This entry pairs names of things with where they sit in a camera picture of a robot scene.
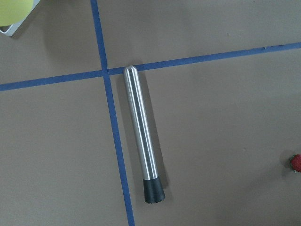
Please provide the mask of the steel muddler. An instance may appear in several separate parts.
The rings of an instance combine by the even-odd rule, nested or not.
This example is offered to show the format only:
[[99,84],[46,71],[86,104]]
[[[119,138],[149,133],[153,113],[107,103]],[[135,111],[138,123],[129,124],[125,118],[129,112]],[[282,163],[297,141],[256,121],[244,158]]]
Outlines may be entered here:
[[139,72],[133,65],[123,71],[142,173],[144,200],[148,204],[165,199],[148,124]]

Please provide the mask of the yellow cup on rack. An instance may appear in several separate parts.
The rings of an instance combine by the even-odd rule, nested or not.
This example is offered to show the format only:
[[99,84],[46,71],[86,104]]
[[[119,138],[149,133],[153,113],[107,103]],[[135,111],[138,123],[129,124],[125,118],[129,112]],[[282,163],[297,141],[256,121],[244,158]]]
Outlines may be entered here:
[[0,0],[0,25],[15,24],[29,15],[32,0]]

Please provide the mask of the red strawberry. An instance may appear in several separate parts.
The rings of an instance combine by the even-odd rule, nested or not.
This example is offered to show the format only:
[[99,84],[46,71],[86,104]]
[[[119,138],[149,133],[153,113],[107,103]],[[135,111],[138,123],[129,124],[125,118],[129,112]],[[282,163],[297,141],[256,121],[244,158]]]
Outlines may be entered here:
[[301,155],[294,155],[289,161],[290,167],[294,172],[301,173]]

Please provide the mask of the white cup rack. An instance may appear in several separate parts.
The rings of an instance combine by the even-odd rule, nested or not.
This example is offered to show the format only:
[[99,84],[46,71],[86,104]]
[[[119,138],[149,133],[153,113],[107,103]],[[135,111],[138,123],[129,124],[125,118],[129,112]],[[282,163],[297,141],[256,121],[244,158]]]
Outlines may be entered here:
[[[39,4],[39,2],[40,2],[40,0],[33,0],[33,6],[32,6],[30,13],[35,9],[35,7]],[[21,26],[21,24],[24,22],[25,19],[22,19],[21,21],[15,23],[15,24],[12,24],[12,25],[0,26],[0,32],[8,37],[11,37],[17,31],[17,29]]]

